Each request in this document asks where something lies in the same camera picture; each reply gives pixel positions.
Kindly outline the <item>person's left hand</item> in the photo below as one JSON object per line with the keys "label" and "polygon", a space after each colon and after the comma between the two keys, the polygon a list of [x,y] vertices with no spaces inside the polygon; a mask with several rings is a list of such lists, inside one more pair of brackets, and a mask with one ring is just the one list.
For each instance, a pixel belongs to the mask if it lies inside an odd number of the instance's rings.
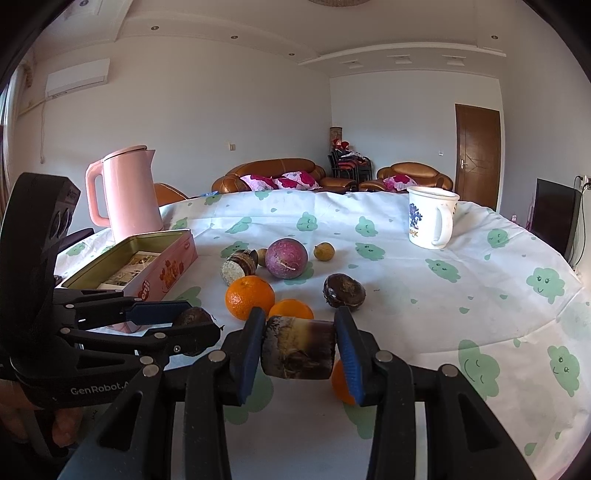
{"label": "person's left hand", "polygon": [[[18,439],[28,438],[27,421],[39,410],[25,395],[18,383],[1,380],[1,423]],[[82,408],[66,408],[54,414],[52,439],[58,447],[72,445],[78,437],[83,417]]]}

